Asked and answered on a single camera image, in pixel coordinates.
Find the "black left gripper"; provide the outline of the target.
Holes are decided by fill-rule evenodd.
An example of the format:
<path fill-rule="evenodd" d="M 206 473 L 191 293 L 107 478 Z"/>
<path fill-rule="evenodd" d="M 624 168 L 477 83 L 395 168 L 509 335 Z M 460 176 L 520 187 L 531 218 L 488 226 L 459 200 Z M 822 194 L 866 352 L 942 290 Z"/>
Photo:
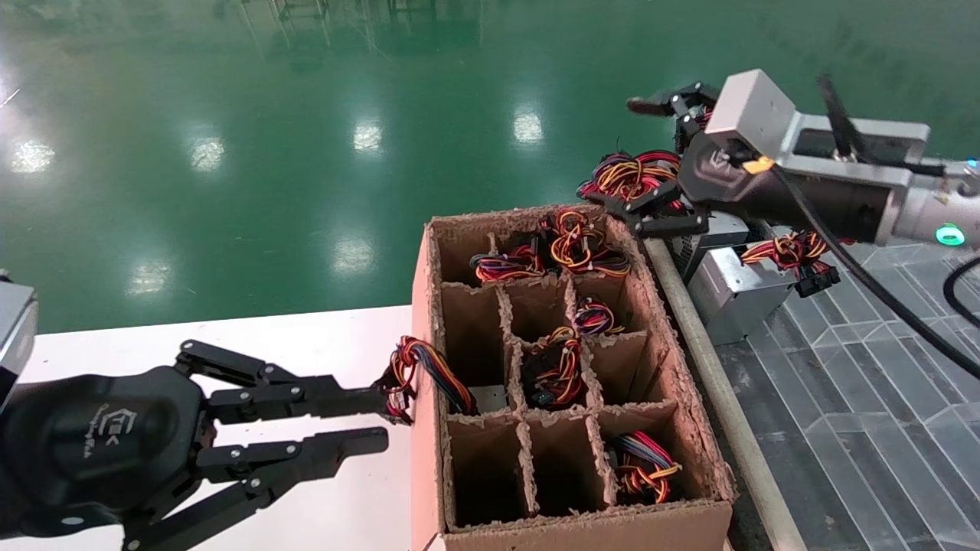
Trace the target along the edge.
<path fill-rule="evenodd" d="M 3 536 L 160 520 L 189 498 L 201 484 L 194 457 L 211 442 L 193 374 L 234 385 L 205 405 L 223 425 L 388 417 L 387 398 L 373 386 L 346 390 L 331 374 L 299 377 L 200 341 L 182 343 L 175 369 L 17 385 L 2 412 Z"/>

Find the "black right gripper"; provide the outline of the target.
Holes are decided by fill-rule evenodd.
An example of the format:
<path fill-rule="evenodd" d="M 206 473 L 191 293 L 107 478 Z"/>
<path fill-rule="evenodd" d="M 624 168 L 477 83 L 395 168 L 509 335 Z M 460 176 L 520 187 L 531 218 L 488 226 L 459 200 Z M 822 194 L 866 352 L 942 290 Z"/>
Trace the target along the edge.
<path fill-rule="evenodd" d="M 690 202 L 711 210 L 811 230 L 809 218 L 791 192 L 798 191 L 808 202 L 809 212 L 837 238 L 875 241 L 889 198 L 888 188 L 798 174 L 781 166 L 752 174 L 732 164 L 724 150 L 707 136 L 693 140 L 707 128 L 718 98 L 718 88 L 698 81 L 679 90 L 662 90 L 626 101 L 627 110 L 634 114 L 673 119 L 675 150 L 690 147 L 677 175 L 679 186 L 661 184 L 632 200 L 608 197 L 603 200 L 608 215 L 639 238 L 707 233 L 707 209 L 687 206 L 682 201 L 683 191 Z"/>

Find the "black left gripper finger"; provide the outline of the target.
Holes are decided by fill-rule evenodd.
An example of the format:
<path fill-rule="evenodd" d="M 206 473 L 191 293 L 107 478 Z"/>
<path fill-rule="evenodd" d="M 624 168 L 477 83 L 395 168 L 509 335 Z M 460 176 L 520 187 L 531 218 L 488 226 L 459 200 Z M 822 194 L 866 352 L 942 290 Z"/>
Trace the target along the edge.
<path fill-rule="evenodd" d="M 197 481 L 228 484 L 222 491 L 158 522 L 125 526 L 125 550 L 189 550 L 231 529 L 287 495 L 295 486 L 329 479 L 343 461 L 387 450 L 386 429 L 319 433 L 301 442 L 266 442 L 201 451 Z"/>

